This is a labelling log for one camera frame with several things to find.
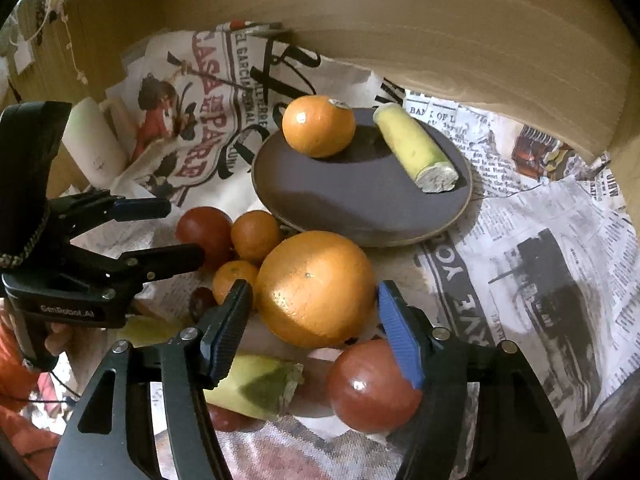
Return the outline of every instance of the red tomato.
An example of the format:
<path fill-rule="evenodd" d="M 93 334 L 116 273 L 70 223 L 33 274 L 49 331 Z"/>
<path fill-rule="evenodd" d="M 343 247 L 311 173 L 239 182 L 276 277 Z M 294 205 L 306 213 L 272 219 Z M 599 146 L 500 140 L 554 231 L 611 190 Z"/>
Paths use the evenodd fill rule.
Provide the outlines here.
<path fill-rule="evenodd" d="M 207 404 L 209 410 L 209 416 L 211 418 L 211 424 L 216 431 L 238 431 L 244 430 L 252 425 L 255 421 L 254 418 L 242 415 L 241 413 L 232 412 L 213 404 Z"/>
<path fill-rule="evenodd" d="M 402 426 L 422 400 L 422 392 L 402 377 L 384 339 L 355 344 L 340 354 L 327 377 L 327 394 L 338 418 L 363 433 Z"/>
<path fill-rule="evenodd" d="M 218 270 L 231 259 L 231 221 L 225 212 L 214 207 L 189 209 L 175 230 L 183 244 L 198 244 L 205 251 L 205 265 Z"/>

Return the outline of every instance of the silver bolt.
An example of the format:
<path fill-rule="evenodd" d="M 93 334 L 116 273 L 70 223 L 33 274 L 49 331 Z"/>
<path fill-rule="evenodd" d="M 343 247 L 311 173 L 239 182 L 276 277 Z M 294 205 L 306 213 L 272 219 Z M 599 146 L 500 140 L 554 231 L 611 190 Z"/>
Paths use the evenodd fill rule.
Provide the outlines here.
<path fill-rule="evenodd" d="M 192 339 L 196 339 L 198 336 L 198 329 L 194 326 L 190 326 L 185 328 L 182 332 L 180 332 L 180 339 L 183 341 L 191 341 Z"/>
<path fill-rule="evenodd" d="M 518 352 L 518 345 L 509 339 L 505 339 L 500 343 L 500 347 L 502 351 L 507 352 L 507 354 L 516 354 Z"/>
<path fill-rule="evenodd" d="M 112 288 L 105 288 L 104 291 L 102 292 L 102 297 L 105 300 L 112 300 L 113 298 L 116 297 L 116 291 L 113 290 Z"/>
<path fill-rule="evenodd" d="M 121 339 L 120 341 L 116 341 L 111 347 L 111 351 L 114 354 L 122 354 L 125 350 L 129 348 L 129 341 L 126 339 Z"/>
<path fill-rule="evenodd" d="M 449 332 L 449 330 L 447 330 L 443 326 L 437 326 L 433 329 L 431 335 L 433 335 L 433 337 L 438 341 L 446 341 L 447 339 L 449 339 L 449 337 L 451 337 L 451 332 Z"/>

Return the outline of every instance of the oval plate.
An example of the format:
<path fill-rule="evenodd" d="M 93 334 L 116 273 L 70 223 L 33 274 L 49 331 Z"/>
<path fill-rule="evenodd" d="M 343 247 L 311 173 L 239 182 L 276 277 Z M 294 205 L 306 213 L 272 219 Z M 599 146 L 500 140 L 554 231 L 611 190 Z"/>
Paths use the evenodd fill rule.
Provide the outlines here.
<path fill-rule="evenodd" d="M 329 158 L 293 150 L 279 131 L 254 159 L 252 179 L 264 206 L 299 231 L 331 231 L 361 247 L 413 244 L 446 229 L 471 198 L 471 172 L 455 145 L 420 125 L 458 170 L 456 187 L 423 193 L 404 172 L 373 122 L 373 110 L 354 110 L 353 142 Z"/>

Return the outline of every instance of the cardboard wall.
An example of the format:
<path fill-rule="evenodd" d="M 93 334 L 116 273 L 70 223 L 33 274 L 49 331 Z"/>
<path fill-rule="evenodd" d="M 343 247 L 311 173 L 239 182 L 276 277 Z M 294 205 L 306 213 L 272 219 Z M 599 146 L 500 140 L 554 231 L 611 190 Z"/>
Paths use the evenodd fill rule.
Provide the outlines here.
<path fill-rule="evenodd" d="M 531 124 L 587 160 L 610 146 L 640 224 L 640 54 L 608 0 L 69 0 L 67 10 L 95 98 L 123 77 L 123 50 L 162 27 L 280 21 L 289 41 Z"/>

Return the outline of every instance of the newspaper print cloth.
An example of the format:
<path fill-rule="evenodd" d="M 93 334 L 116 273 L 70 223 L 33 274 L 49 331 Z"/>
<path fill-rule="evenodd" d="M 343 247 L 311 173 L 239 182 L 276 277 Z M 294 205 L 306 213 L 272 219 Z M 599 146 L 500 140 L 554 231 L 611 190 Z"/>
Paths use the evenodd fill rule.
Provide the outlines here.
<path fill-rule="evenodd" d="M 570 439 L 580 477 L 586 478 L 620 420 L 606 404 L 610 417 L 598 419 L 597 432 L 589 431 L 590 423 L 640 364 L 638 240 L 607 155 L 587 166 L 570 146 L 530 126 L 405 91 L 369 70 L 232 29 L 157 36 L 129 66 L 127 79 L 111 89 L 139 124 L 153 111 L 142 109 L 138 99 L 145 78 L 170 81 L 175 89 L 170 114 L 178 119 L 176 136 L 148 145 L 112 192 L 166 197 L 177 209 L 167 221 L 147 222 L 137 233 L 107 225 L 82 244 L 97 251 L 114 243 L 118 251 L 144 248 L 160 241 L 153 231 L 173 229 L 179 210 L 210 205 L 235 219 L 262 208 L 251 183 L 251 161 L 279 128 L 293 98 L 327 94 L 352 107 L 402 103 L 459 147 L 473 168 L 475 189 L 463 217 L 437 238 L 368 250 L 378 277 L 396 280 L 409 304 L 463 340 L 516 341 Z M 175 59 L 189 70 L 176 76 Z M 120 141 L 132 152 L 135 139 Z M 166 242 L 168 236 L 161 238 Z M 179 276 L 154 284 L 143 297 L 160 314 L 178 316 L 198 279 Z M 270 337 L 259 319 L 252 323 L 256 332 L 244 339 L 245 349 L 311 358 Z M 373 336 L 376 325 L 362 338 Z M 466 471 L 477 392 L 470 384 L 452 478 Z M 161 399 L 161 392 L 154 395 Z M 155 409 L 161 412 L 161 402 Z M 160 442 L 166 428 L 162 416 L 156 418 Z M 393 478 L 404 442 L 402 430 L 366 437 L 326 410 L 219 438 L 234 477 L 251 479 Z"/>

